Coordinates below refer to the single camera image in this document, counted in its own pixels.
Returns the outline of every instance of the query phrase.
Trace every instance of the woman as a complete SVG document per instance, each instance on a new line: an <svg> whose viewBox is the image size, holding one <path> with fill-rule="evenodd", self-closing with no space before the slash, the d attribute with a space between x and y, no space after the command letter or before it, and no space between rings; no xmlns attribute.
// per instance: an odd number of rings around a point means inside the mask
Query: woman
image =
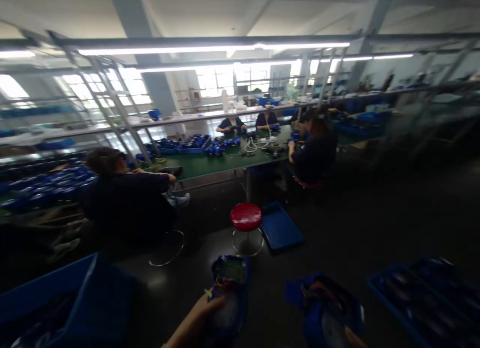
<svg viewBox="0 0 480 348"><path fill-rule="evenodd" d="M228 117L220 123L216 130L219 133L226 133L233 131L235 128L241 130L243 128L247 128L247 126L240 120L239 117Z"/></svg>
<svg viewBox="0 0 480 348"><path fill-rule="evenodd" d="M86 156L86 164L99 177L80 194L85 216L97 228L127 243L160 237L177 220L175 206L189 204L189 194L169 200L163 196L176 182L175 176L142 169L129 173L126 156L120 150L93 149Z"/></svg>
<svg viewBox="0 0 480 348"><path fill-rule="evenodd" d="M287 179L292 175L301 182L315 184L326 179L335 165L337 137L329 128L325 115L320 114L319 109L310 109L303 115L303 120L308 139L302 149L294 141L288 143L288 162L283 166L283 180L276 183L284 191L287 190Z"/></svg>
<svg viewBox="0 0 480 348"><path fill-rule="evenodd" d="M266 112L260 113L255 122L255 126L258 130L268 130L269 127L271 128L273 124L278 124L279 120L275 113Z"/></svg>

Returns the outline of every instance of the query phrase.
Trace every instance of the red seat cushion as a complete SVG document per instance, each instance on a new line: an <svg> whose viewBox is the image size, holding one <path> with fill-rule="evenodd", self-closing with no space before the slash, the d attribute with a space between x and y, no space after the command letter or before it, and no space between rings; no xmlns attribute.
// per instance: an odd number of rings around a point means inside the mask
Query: red seat cushion
<svg viewBox="0 0 480 348"><path fill-rule="evenodd" d="M318 188L318 187L321 186L320 182L305 183L305 182L302 182L301 180L299 180L297 177L294 177L294 179L295 179L295 182L297 184L300 184L301 186L304 186L305 188Z"/></svg>
<svg viewBox="0 0 480 348"><path fill-rule="evenodd" d="M230 221L233 226L243 232L257 229L262 223L262 211L253 203L240 203L230 212Z"/></svg>

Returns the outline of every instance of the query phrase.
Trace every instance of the workbench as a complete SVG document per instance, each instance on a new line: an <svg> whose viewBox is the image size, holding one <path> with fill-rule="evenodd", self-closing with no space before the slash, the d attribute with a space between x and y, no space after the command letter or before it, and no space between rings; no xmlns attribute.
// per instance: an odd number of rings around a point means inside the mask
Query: workbench
<svg viewBox="0 0 480 348"><path fill-rule="evenodd" d="M272 132L272 136L277 138L275 144L285 146L285 151L279 154L278 159L273 159L272 153L265 150L258 149L254 156L241 156L247 143L245 134L240 135L241 145L229 147L225 149L223 156L209 157L203 154L175 154L164 156L167 161L161 166L182 166L183 173L178 178L177 183L173 187L173 193L188 191L191 189L201 188L214 184L223 183L226 181L239 180L245 190L247 201L251 201L251 168L254 166L271 163L272 161L279 161L288 157L287 139L290 138L292 128L290 125L284 125L279 132ZM229 139L235 136L233 133L228 133L225 138ZM268 137L268 131L261 131L259 137ZM214 175L221 172L233 171L233 178L214 180L211 183L195 184L195 179L203 176ZM185 188L184 183L191 182L192 186Z"/></svg>

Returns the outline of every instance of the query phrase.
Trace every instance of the hand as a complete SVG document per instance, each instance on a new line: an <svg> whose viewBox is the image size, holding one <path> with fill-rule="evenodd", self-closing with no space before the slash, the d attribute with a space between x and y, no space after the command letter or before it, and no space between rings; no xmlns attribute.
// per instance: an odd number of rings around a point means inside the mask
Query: hand
<svg viewBox="0 0 480 348"><path fill-rule="evenodd" d="M185 319L180 323L175 333L166 343L166 348L177 348L184 346L192 337L195 337L202 330L207 317L215 310L225 304L225 297L221 296L209 301L209 294L205 293L195 303Z"/></svg>

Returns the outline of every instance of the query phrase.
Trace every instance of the metal stool base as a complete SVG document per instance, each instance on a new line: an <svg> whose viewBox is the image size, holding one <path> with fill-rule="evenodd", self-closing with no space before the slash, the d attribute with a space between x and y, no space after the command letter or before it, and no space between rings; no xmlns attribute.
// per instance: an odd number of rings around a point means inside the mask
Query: metal stool base
<svg viewBox="0 0 480 348"><path fill-rule="evenodd" d="M181 235L181 246L180 248L178 249L178 251L174 254L174 256L169 260L167 261L166 263L163 263L163 264L154 264L152 263L152 260L150 259L148 261L148 263L151 265L151 266L154 266L154 267L161 267L161 266L165 266L167 264L170 264L171 262L173 262L179 255L180 253L182 252L183 248L184 248L184 245L185 245L185 235L179 231L179 230L172 230L171 232L168 232L166 234L166 236L168 236L169 234L180 234Z"/></svg>
<svg viewBox="0 0 480 348"><path fill-rule="evenodd" d="M252 257L252 256L256 256L258 253L260 253L260 251L262 250L262 248L264 247L264 243L265 243L265 240L264 240L264 237L263 237L263 234L262 234L262 231L260 230L260 228L257 228L257 230L260 232L260 236L261 236L261 243L260 243L260 248L253 254L243 254L241 253L237 247L235 246L235 242L234 242L234 236L235 236L235 232L237 231L236 229L233 230L233 233L231 235L231 244L233 245L233 248L235 249L235 251L241 255L241 256L244 256L244 257Z"/></svg>

